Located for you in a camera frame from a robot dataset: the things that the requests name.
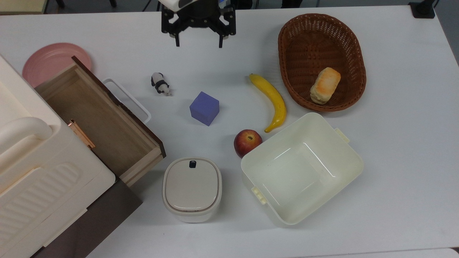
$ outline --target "wooden drawer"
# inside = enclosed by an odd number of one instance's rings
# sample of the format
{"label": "wooden drawer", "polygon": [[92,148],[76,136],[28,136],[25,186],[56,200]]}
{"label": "wooden drawer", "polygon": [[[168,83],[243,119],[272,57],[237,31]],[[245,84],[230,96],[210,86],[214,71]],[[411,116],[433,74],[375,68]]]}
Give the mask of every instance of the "wooden drawer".
{"label": "wooden drawer", "polygon": [[127,186],[165,156],[162,142],[76,57],[35,90],[65,121],[73,119],[94,143],[93,153]]}

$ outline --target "wicker basket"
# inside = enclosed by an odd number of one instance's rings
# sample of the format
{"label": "wicker basket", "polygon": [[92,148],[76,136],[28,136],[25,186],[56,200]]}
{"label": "wicker basket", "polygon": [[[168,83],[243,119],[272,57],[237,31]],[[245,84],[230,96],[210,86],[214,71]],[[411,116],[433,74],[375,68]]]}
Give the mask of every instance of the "wicker basket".
{"label": "wicker basket", "polygon": [[[309,13],[287,22],[279,33],[282,80],[291,97],[314,111],[339,111],[355,104],[365,90],[366,73],[360,45],[352,30],[336,18]],[[319,73],[331,67],[341,74],[331,99],[319,105],[310,89]]]}

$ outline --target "copper latch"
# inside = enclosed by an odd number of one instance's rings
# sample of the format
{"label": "copper latch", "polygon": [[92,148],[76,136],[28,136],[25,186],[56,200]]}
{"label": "copper latch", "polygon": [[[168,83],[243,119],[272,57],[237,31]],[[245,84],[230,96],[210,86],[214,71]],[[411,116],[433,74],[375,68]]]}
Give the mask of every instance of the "copper latch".
{"label": "copper latch", "polygon": [[83,141],[84,144],[91,150],[95,147],[94,143],[86,136],[83,130],[77,125],[75,120],[71,119],[67,125],[72,129],[72,131]]}

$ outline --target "container handle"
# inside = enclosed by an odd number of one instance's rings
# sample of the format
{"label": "container handle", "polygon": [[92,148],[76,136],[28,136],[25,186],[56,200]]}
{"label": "container handle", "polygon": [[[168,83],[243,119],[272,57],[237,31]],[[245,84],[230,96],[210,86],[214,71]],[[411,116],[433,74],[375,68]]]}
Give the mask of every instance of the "container handle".
{"label": "container handle", "polygon": [[145,113],[145,115],[147,115],[147,118],[145,119],[145,121],[143,121],[143,123],[147,123],[148,121],[150,121],[150,119],[151,119],[150,112],[142,104],[140,104],[140,102],[136,98],[134,98],[134,96],[132,96],[129,93],[129,91],[127,91],[121,84],[116,83],[111,78],[107,78],[107,79],[102,81],[103,84],[106,84],[106,83],[109,83],[109,82],[115,84],[115,86],[117,86],[124,94],[126,94],[126,96],[128,96],[128,98],[130,98],[132,100],[132,102],[134,102],[136,104],[136,106],[138,106]]}
{"label": "container handle", "polygon": [[343,132],[341,132],[341,130],[339,130],[338,128],[335,128],[335,132],[346,142],[346,143],[349,143],[350,140],[349,138],[347,138]]}
{"label": "container handle", "polygon": [[268,200],[266,200],[266,198],[264,197],[264,195],[260,192],[260,190],[258,189],[258,187],[254,186],[252,188],[252,192],[255,194],[255,196],[258,198],[258,200],[261,202],[261,204],[265,205],[266,203],[268,203]]}
{"label": "container handle", "polygon": [[53,130],[40,118],[24,117],[12,120],[0,128],[0,154],[20,140],[35,135],[40,140],[51,137]]}

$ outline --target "pink plate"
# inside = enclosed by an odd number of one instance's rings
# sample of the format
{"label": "pink plate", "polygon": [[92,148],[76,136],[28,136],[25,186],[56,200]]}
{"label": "pink plate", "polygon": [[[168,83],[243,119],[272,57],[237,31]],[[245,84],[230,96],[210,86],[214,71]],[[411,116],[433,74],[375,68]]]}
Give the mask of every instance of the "pink plate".
{"label": "pink plate", "polygon": [[22,69],[22,76],[35,88],[73,64],[72,56],[91,70],[91,58],[84,49],[70,43],[55,43],[33,53]]}

